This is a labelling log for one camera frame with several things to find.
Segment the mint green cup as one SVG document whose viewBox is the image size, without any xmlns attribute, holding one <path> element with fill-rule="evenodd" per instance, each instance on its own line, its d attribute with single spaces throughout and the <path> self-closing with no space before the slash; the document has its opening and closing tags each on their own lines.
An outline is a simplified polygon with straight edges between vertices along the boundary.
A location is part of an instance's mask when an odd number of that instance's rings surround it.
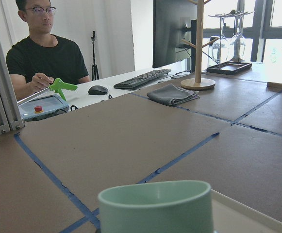
<svg viewBox="0 0 282 233">
<path fill-rule="evenodd" d="M 182 180 L 123 185 L 98 195 L 103 233 L 213 233 L 211 186 Z"/>
</svg>

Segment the cream rabbit tray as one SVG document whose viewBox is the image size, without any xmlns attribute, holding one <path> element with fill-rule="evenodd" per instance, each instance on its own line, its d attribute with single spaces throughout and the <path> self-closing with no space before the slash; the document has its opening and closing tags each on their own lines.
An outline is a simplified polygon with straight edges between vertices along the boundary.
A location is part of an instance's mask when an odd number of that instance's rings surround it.
<svg viewBox="0 0 282 233">
<path fill-rule="evenodd" d="M 216 233 L 282 233 L 282 222 L 211 190 Z"/>
</svg>

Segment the black glass holder tray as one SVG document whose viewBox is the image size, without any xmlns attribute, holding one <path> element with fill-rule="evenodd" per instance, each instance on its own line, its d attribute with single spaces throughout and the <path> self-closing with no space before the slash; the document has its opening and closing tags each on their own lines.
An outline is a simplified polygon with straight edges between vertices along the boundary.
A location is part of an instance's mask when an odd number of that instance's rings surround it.
<svg viewBox="0 0 282 233">
<path fill-rule="evenodd" d="M 248 70 L 251 67 L 251 62 L 226 61 L 223 63 L 216 64 L 214 66 L 210 66 L 206 69 L 206 71 L 215 74 L 235 75 L 242 71 Z"/>
</svg>

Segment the black keyboard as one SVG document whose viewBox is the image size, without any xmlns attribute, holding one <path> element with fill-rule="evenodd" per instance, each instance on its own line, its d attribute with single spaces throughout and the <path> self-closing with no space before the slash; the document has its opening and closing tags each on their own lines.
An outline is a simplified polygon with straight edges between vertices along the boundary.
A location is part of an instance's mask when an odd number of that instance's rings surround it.
<svg viewBox="0 0 282 233">
<path fill-rule="evenodd" d="M 141 87 L 150 81 L 157 79 L 163 75 L 168 74 L 171 71 L 171 69 L 156 69 L 149 71 L 147 73 L 138 75 L 136 77 L 133 77 L 131 79 L 125 80 L 123 82 L 117 83 L 113 86 L 115 89 L 136 89 L 138 87 Z"/>
</svg>

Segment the folded grey cloth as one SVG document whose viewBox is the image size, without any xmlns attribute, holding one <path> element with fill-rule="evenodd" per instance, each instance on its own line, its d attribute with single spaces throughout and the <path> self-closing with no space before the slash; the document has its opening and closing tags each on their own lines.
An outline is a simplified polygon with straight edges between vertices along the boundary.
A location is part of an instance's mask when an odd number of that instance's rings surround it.
<svg viewBox="0 0 282 233">
<path fill-rule="evenodd" d="M 176 106 L 200 98 L 198 91 L 189 91 L 182 87 L 168 84 L 147 93 L 147 97 L 159 104 Z"/>
</svg>

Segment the black computer mouse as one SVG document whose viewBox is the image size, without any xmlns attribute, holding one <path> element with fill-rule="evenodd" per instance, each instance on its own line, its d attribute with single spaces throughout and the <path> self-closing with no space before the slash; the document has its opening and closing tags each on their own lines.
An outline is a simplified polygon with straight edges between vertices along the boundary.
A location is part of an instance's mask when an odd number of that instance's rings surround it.
<svg viewBox="0 0 282 233">
<path fill-rule="evenodd" d="M 108 89 L 101 85 L 94 85 L 89 88 L 88 94 L 89 95 L 105 95 L 108 93 Z"/>
</svg>

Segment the wooden mug tree stand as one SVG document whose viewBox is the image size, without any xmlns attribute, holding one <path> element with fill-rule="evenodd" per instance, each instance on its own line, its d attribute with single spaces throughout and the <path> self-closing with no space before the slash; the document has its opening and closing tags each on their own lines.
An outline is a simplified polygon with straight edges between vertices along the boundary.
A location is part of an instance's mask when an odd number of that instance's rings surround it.
<svg viewBox="0 0 282 233">
<path fill-rule="evenodd" d="M 184 43 L 188 44 L 190 47 L 196 49 L 195 58 L 195 77 L 188 78 L 181 81 L 181 86 L 189 90 L 206 90 L 211 89 L 215 86 L 216 82 L 212 79 L 201 77 L 201 63 L 202 63 L 202 48 L 206 44 L 202 44 L 203 40 L 203 14 L 204 5 L 210 2 L 209 0 L 190 0 L 194 5 L 197 5 L 197 22 L 196 22 L 196 44 L 192 44 L 186 40 L 182 40 Z"/>
</svg>

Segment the black tripod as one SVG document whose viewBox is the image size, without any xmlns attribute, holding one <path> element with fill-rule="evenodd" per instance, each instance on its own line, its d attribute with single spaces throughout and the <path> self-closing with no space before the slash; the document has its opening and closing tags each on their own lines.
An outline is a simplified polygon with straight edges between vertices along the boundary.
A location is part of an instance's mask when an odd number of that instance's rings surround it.
<svg viewBox="0 0 282 233">
<path fill-rule="evenodd" d="M 93 51 L 93 64 L 91 65 L 91 78 L 93 81 L 99 80 L 99 71 L 98 66 L 96 64 L 96 56 L 95 56 L 95 31 L 92 33 L 91 41 L 92 41 L 92 51 Z"/>
</svg>

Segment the blue teach pendant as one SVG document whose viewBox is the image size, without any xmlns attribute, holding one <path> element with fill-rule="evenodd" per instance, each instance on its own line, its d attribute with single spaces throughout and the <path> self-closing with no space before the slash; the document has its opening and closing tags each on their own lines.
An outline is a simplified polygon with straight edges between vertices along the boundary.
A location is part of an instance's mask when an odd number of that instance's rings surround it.
<svg viewBox="0 0 282 233">
<path fill-rule="evenodd" d="M 58 95 L 37 98 L 19 106 L 24 121 L 39 121 L 67 113 L 68 110 L 69 104 Z"/>
</svg>

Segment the black monitor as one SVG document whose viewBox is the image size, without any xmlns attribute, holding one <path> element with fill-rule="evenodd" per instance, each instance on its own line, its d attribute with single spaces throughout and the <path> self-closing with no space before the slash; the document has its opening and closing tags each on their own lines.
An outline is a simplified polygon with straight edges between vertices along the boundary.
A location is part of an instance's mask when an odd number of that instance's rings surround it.
<svg viewBox="0 0 282 233">
<path fill-rule="evenodd" d="M 152 67 L 164 67 L 190 59 L 189 70 L 195 71 L 198 6 L 188 0 L 153 2 Z"/>
</svg>

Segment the hanging wine glass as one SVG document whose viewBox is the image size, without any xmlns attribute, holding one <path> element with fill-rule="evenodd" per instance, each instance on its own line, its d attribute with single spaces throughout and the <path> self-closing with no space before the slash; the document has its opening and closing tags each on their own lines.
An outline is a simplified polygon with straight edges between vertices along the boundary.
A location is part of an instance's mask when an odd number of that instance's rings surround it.
<svg viewBox="0 0 282 233">
<path fill-rule="evenodd" d="M 229 54 L 229 41 L 224 35 L 224 18 L 220 18 L 220 35 L 218 40 L 212 44 L 212 59 L 216 63 L 223 63 Z"/>
<path fill-rule="evenodd" d="M 230 40 L 230 61 L 241 62 L 245 51 L 245 38 L 242 35 L 242 16 L 235 17 L 234 34 Z"/>
</svg>

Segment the man in black shirt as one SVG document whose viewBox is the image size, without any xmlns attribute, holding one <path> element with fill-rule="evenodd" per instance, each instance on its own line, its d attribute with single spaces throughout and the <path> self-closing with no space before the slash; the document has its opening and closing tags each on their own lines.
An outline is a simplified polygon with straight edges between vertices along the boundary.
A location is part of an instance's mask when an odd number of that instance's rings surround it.
<svg viewBox="0 0 282 233">
<path fill-rule="evenodd" d="M 56 8 L 49 0 L 16 1 L 19 17 L 28 24 L 29 36 L 14 44 L 6 64 L 17 100 L 49 87 L 59 78 L 65 83 L 90 81 L 79 46 L 51 34 Z"/>
</svg>

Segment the green handled grabber tool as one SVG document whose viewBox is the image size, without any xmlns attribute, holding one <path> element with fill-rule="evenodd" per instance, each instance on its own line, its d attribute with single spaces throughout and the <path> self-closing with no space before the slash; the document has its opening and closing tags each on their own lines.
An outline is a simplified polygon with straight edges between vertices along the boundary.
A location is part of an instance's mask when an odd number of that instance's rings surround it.
<svg viewBox="0 0 282 233">
<path fill-rule="evenodd" d="M 51 84 L 49 87 L 47 87 L 46 89 L 43 89 L 39 92 L 36 92 L 22 100 L 17 101 L 17 105 L 21 106 L 39 96 L 41 96 L 44 93 L 47 93 L 49 91 L 54 91 L 54 93 L 57 93 L 60 95 L 60 97 L 66 101 L 66 98 L 64 96 L 63 90 L 69 90 L 69 91 L 75 91 L 77 90 L 77 85 L 74 84 L 70 84 L 70 83 L 65 83 L 63 82 L 61 79 L 57 78 L 54 80 L 53 84 Z"/>
</svg>

